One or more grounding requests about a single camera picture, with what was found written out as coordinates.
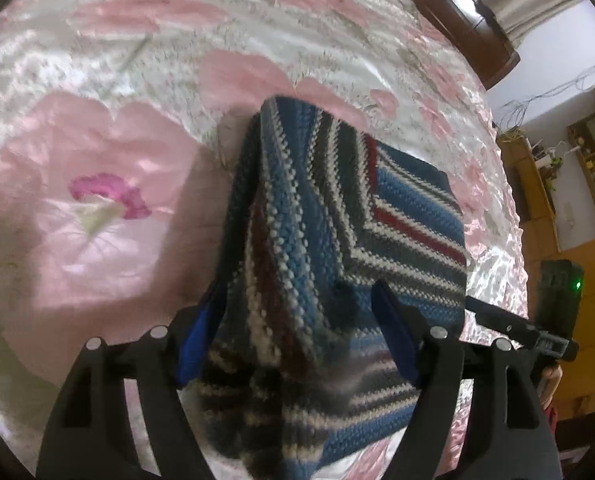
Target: red stripe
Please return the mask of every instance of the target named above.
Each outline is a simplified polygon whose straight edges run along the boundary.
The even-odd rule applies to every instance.
[[[453,247],[448,246],[442,242],[431,238],[429,235],[424,234],[423,232],[405,224],[401,220],[399,220],[396,216],[389,213],[389,211],[385,211],[379,208],[377,205],[373,204],[373,216],[377,221],[387,224],[394,229],[397,229],[399,232],[405,233],[409,238],[420,242],[427,247],[430,247],[434,251],[438,253],[444,254],[448,256],[452,260],[455,260],[457,263],[461,265],[466,265],[466,257],[460,251],[456,251]]]
[[[367,171],[369,172],[370,191],[375,193],[377,189],[377,146],[375,139],[364,135],[364,144],[367,147]]]

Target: bed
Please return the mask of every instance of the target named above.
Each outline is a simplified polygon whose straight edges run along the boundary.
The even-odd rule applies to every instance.
[[[83,343],[133,340],[206,288],[244,129],[274,94],[445,171],[469,295],[526,315],[485,90],[411,0],[14,0],[0,14],[0,435],[30,471]],[[467,317],[462,337],[494,334]],[[182,398],[193,425],[193,388]],[[153,470],[139,413],[132,423]],[[377,478],[401,436],[316,478]],[[206,456],[217,478],[246,477]]]

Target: cable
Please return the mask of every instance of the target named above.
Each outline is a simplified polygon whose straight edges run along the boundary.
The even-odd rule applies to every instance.
[[[503,131],[513,131],[517,130],[522,124],[524,124],[524,119],[527,116],[527,110],[529,110],[529,105],[538,99],[548,99],[551,97],[555,97],[563,92],[566,92],[570,88],[577,88],[580,92],[588,92],[593,88],[584,88],[584,82],[586,78],[595,74],[595,65],[583,70],[578,74],[578,76],[570,81],[562,83],[554,88],[551,88],[549,91],[544,92],[543,94],[535,95],[523,101],[509,101],[506,103],[502,108],[513,107],[510,111],[506,112],[500,121],[500,129]]]

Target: knitted garment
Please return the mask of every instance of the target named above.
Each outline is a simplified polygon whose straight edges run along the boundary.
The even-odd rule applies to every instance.
[[[466,251],[444,173],[316,106],[276,97],[245,138],[198,381],[207,436],[255,479],[306,480],[404,428],[417,391],[370,305],[382,278],[459,334]]]

